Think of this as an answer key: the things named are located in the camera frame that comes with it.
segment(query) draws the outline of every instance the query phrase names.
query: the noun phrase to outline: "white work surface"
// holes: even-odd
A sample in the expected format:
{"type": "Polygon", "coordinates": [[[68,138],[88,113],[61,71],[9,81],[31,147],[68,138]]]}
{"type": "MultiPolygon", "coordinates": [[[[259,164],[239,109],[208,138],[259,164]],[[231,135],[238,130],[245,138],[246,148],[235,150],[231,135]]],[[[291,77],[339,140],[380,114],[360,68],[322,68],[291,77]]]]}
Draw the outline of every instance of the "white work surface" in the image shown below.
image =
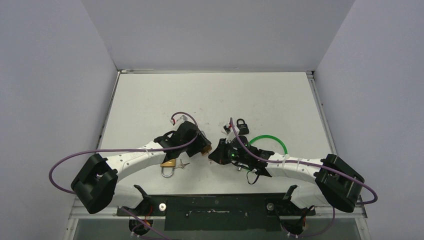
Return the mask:
{"type": "MultiPolygon", "coordinates": [[[[276,136],[285,143],[292,157],[325,158],[330,153],[304,72],[122,74],[101,149],[139,148],[170,131],[173,127],[170,116],[179,111],[196,119],[200,130],[212,142],[213,150],[219,139],[226,137],[223,126],[233,117],[246,121],[249,140],[259,135],[276,136]]],[[[253,145],[284,154],[282,147],[271,139],[261,139],[253,145]]],[[[219,165],[200,153],[192,158],[183,153],[177,164],[180,159],[190,164],[185,169],[177,168],[170,178],[164,178],[161,167],[154,165],[121,183],[140,185],[152,195],[284,193],[290,185],[310,184],[261,176],[256,184],[249,185],[247,171],[237,171],[232,164],[219,165]]],[[[251,182],[255,177],[249,174],[251,182]]]]}

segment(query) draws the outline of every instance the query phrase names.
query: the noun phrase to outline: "black padlock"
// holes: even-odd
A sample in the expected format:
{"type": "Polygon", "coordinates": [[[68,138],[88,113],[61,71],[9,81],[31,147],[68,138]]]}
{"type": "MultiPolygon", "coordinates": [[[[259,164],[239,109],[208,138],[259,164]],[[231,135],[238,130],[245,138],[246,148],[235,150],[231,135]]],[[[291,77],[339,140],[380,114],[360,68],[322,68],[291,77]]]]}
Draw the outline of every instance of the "black padlock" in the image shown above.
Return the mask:
{"type": "Polygon", "coordinates": [[[240,130],[240,132],[238,133],[239,135],[249,134],[248,125],[246,124],[245,120],[241,118],[237,119],[237,128],[240,130]]]}

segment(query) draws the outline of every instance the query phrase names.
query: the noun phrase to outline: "green ring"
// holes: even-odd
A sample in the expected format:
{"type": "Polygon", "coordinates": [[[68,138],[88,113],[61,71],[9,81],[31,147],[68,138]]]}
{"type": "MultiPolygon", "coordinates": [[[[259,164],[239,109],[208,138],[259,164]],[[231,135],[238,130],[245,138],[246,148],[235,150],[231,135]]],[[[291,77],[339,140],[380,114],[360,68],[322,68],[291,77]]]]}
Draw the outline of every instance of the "green ring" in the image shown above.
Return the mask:
{"type": "Polygon", "coordinates": [[[280,139],[278,139],[275,136],[271,136],[271,135],[260,135],[260,136],[257,136],[255,138],[253,138],[252,140],[250,140],[249,143],[252,144],[252,143],[256,142],[259,139],[273,139],[273,140],[277,141],[281,145],[282,149],[284,149],[284,154],[287,154],[286,145],[284,144],[283,141],[281,141],[280,139]]]}

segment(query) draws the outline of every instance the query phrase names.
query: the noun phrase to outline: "white wall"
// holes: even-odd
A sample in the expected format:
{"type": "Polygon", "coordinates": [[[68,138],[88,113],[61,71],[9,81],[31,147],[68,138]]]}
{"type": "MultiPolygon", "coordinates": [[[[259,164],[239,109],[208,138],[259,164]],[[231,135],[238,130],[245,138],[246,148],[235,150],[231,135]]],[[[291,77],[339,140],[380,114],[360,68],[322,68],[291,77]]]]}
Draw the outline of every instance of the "white wall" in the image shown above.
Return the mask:
{"type": "Polygon", "coordinates": [[[379,195],[377,240],[424,239],[423,26],[422,0],[356,0],[315,72],[338,153],[379,195]]]}
{"type": "Polygon", "coordinates": [[[354,0],[82,0],[119,69],[317,68],[354,0]]]}
{"type": "Polygon", "coordinates": [[[48,172],[96,146],[116,74],[79,0],[0,1],[0,239],[63,238],[74,197],[48,172]]]}

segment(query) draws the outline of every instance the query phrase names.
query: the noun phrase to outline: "bolt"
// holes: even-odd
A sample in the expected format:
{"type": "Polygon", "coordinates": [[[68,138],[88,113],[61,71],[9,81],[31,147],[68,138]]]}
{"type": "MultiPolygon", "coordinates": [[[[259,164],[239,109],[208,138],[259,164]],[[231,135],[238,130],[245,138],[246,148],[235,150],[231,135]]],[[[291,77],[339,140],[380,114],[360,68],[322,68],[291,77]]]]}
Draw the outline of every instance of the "bolt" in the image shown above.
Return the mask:
{"type": "Polygon", "coordinates": [[[161,212],[165,211],[167,209],[167,205],[165,203],[161,203],[159,204],[159,210],[161,212]]]}
{"type": "Polygon", "coordinates": [[[268,203],[267,205],[266,205],[266,209],[268,209],[269,211],[273,211],[274,210],[274,203],[268,203]]]}

